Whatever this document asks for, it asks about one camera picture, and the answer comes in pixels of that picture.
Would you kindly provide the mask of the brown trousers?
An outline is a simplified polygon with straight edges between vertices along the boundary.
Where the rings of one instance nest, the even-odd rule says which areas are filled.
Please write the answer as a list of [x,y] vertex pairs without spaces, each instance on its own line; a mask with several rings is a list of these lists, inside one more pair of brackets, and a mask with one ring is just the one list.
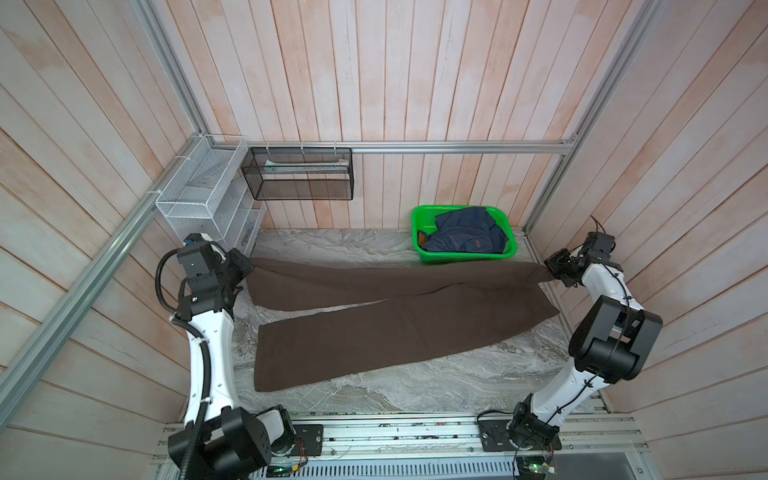
[[558,315],[542,265],[510,260],[336,268],[255,258],[254,388],[274,392],[502,342]]

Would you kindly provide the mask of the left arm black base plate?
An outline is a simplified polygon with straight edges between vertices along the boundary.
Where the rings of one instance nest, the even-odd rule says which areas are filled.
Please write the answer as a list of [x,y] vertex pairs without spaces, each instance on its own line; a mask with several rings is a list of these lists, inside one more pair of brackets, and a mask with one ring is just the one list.
[[272,455],[278,458],[298,458],[302,454],[309,457],[320,456],[323,444],[323,426],[321,424],[300,424],[286,431],[271,445]]

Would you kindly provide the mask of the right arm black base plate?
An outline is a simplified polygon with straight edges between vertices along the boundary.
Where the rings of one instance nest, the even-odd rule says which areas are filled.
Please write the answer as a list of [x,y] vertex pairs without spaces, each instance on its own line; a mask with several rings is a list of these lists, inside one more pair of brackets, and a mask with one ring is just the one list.
[[562,449],[558,428],[538,420],[480,419],[477,426],[485,452]]

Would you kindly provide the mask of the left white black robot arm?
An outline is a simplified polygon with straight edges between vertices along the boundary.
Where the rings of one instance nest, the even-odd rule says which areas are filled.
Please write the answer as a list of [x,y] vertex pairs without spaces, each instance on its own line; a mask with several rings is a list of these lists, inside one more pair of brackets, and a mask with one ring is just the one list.
[[238,249],[225,250],[201,233],[167,254],[186,273],[171,306],[173,325],[190,345],[190,394],[182,430],[168,439],[168,455],[183,479],[247,479],[291,452],[296,431],[276,405],[258,414],[242,407],[230,358],[234,304],[253,267]]

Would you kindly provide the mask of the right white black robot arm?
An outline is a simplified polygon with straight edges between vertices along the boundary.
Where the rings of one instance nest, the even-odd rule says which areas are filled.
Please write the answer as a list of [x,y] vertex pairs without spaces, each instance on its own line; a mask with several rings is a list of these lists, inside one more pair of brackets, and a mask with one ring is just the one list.
[[569,342],[570,359],[542,390],[515,408],[506,426],[515,449],[547,450],[567,417],[595,392],[632,380],[661,332],[661,317],[631,294],[620,265],[610,260],[615,238],[587,234],[580,250],[561,249],[545,265],[567,287],[585,287],[593,305]]

